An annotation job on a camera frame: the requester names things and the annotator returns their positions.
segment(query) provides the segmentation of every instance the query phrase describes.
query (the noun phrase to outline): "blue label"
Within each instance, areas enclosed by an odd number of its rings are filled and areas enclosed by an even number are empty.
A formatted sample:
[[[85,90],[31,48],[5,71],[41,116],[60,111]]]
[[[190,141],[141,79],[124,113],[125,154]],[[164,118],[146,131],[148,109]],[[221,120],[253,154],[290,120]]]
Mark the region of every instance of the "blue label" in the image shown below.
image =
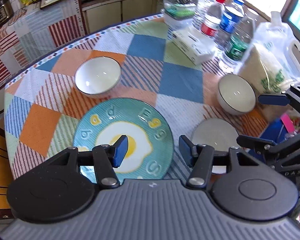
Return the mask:
[[[242,17],[235,15],[229,11],[223,13],[223,17],[220,23],[220,28],[225,32],[232,33],[235,25],[242,19]]]

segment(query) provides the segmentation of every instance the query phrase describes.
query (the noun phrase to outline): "checkered tablecloth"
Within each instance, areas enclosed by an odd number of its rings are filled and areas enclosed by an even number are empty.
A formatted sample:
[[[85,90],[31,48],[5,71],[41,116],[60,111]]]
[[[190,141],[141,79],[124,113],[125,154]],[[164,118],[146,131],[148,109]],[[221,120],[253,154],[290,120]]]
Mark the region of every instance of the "checkered tablecloth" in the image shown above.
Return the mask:
[[[188,177],[178,137],[191,136],[207,118],[223,118],[240,134],[258,136],[266,127],[256,111],[231,116],[216,99],[218,61],[195,66],[168,39],[162,15],[142,18],[92,34],[37,62],[5,89],[5,131],[14,178],[72,145],[79,120],[94,105],[114,97],[136,98],[155,107],[171,127],[175,153],[166,178]],[[107,98],[92,99],[74,87],[86,60],[107,56],[122,67],[120,83]]]
[[[40,3],[15,12],[0,27],[0,87],[29,64],[85,35],[78,0],[40,10]]]

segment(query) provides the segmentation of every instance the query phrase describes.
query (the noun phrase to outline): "blue plate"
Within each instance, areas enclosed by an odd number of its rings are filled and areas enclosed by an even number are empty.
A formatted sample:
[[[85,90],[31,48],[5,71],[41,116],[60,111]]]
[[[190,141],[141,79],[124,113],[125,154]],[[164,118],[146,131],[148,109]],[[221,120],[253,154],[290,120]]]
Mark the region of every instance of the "blue plate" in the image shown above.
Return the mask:
[[[90,151],[100,144],[114,144],[121,135],[128,136],[129,148],[119,168],[124,179],[162,179],[173,155],[169,125],[152,106],[132,98],[115,98],[91,108],[80,120],[73,146]],[[83,175],[96,182],[93,167],[81,167]]]

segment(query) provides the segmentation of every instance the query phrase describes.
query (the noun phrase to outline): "cabinet door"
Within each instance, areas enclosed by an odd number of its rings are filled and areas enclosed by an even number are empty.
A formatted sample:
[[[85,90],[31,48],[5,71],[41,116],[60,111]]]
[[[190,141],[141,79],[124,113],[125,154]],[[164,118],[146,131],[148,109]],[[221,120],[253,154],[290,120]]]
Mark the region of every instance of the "cabinet door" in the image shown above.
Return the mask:
[[[86,11],[88,29],[93,33],[108,25],[121,22],[121,2],[108,3]]]
[[[153,0],[123,0],[122,20],[140,18],[152,13]]]

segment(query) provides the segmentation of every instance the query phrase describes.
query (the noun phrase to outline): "white bowl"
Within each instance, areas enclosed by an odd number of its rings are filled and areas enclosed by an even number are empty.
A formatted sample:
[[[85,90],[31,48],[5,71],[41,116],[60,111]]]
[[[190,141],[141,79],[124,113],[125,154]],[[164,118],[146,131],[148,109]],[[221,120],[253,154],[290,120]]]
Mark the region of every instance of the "white bowl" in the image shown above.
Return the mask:
[[[253,110],[256,105],[256,96],[247,81],[230,74],[219,80],[218,102],[226,112],[240,115]]]
[[[74,84],[84,95],[96,98],[115,87],[121,77],[120,64],[109,57],[95,57],[75,72]]]
[[[210,118],[202,121],[193,131],[191,141],[194,144],[207,144],[216,151],[228,151],[237,144],[237,130],[227,121],[220,118]],[[226,166],[213,166],[212,173],[226,173]]]

